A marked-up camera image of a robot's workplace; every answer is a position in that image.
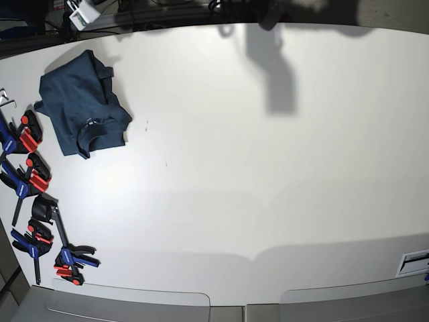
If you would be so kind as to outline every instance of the folded shirt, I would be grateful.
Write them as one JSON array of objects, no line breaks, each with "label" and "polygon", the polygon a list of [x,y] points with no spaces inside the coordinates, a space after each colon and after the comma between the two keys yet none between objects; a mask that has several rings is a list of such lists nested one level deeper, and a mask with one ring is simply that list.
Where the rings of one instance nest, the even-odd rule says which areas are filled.
[{"label": "folded shirt", "polygon": [[95,150],[124,146],[131,116],[112,91],[113,68],[92,50],[40,79],[42,101],[34,109],[50,117],[63,155],[90,157]]}]

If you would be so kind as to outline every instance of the table surface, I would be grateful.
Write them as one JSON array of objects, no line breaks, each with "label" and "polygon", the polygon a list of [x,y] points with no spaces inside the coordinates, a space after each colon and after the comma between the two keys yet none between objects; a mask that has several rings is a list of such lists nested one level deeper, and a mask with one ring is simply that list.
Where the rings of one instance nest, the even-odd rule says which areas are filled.
[{"label": "table surface", "polygon": [[[394,278],[404,252],[429,248],[429,36],[237,24],[65,44],[0,60],[18,103],[3,114],[18,120],[40,77],[86,49],[115,70],[127,145],[65,157],[38,117],[47,192],[70,242],[101,261],[82,270],[88,283],[278,303],[292,289]],[[0,185],[7,231],[15,198]],[[15,253],[35,284],[32,260]]]}]

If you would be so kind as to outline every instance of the white power adapter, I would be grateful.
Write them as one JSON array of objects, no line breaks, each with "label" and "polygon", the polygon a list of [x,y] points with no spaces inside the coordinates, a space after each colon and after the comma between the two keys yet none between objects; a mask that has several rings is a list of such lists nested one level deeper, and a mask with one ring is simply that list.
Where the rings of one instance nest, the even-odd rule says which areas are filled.
[{"label": "white power adapter", "polygon": [[70,20],[79,31],[85,29],[87,25],[94,22],[101,14],[95,9],[91,0],[82,0],[80,3],[76,3],[75,0],[67,0],[67,5],[73,10]]}]

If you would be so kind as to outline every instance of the white table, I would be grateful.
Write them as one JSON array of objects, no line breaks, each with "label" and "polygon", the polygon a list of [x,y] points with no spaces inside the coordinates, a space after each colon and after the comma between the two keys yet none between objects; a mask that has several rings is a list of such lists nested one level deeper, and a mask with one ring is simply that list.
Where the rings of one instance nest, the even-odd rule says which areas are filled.
[{"label": "white table", "polygon": [[[404,252],[429,248],[429,36],[239,24],[87,40],[1,60],[0,87],[19,104],[3,114],[18,119],[45,70],[85,49],[115,69],[127,145],[64,157],[38,116],[48,193],[70,242],[102,263],[82,271],[87,283],[278,303],[394,278]],[[13,194],[0,185],[8,232]],[[15,253],[34,284],[33,261]]]}]

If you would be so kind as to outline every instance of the blue clamp handle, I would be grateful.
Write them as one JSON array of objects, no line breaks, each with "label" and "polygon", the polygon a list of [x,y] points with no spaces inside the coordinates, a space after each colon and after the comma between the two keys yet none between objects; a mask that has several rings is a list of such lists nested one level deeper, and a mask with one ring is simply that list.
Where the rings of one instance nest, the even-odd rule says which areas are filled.
[{"label": "blue clamp handle", "polygon": [[27,248],[28,253],[31,258],[34,258],[37,260],[39,258],[39,251],[35,245],[31,245],[20,233],[18,233],[16,230],[11,231],[11,235],[13,238],[17,240],[23,247]]},{"label": "blue clamp handle", "polygon": [[28,184],[25,181],[22,181],[18,172],[8,160],[5,160],[1,165],[3,166],[3,169],[5,169],[7,176],[16,184],[16,195],[20,199],[26,198],[29,190]]},{"label": "blue clamp handle", "polygon": [[17,142],[15,138],[13,137],[9,126],[7,125],[5,118],[0,112],[0,132],[5,138],[5,141],[3,143],[3,151],[8,155],[11,154],[16,149]]},{"label": "blue clamp handle", "polygon": [[75,263],[86,264],[94,267],[99,267],[99,261],[89,256],[80,255],[74,256],[68,248],[61,248],[61,257],[67,265],[73,265]]}]

